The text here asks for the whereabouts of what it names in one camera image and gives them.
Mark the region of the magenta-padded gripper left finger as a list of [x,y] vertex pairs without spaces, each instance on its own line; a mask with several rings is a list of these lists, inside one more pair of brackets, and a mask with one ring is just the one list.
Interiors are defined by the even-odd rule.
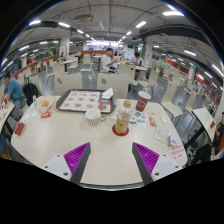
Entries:
[[90,153],[90,143],[87,142],[64,155],[56,154],[43,169],[79,185]]

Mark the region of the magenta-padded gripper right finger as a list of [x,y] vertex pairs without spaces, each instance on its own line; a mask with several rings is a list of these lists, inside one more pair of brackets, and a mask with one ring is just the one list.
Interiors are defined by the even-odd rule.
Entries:
[[182,169],[182,166],[169,155],[158,154],[138,143],[133,144],[132,153],[145,185]]

